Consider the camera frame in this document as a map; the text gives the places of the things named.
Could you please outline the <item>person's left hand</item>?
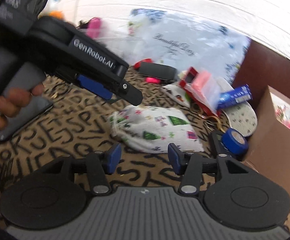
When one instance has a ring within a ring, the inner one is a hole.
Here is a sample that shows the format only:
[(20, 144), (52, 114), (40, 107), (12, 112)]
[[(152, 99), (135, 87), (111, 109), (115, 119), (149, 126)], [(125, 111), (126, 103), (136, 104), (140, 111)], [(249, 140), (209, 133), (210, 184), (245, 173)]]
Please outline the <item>person's left hand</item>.
[(44, 89), (44, 85), (40, 83), (32, 90), (11, 88), (6, 97), (0, 96), (0, 130), (7, 126), (7, 117), (13, 118), (17, 116), (20, 110), (30, 103), (31, 98), (33, 96), (41, 96)]

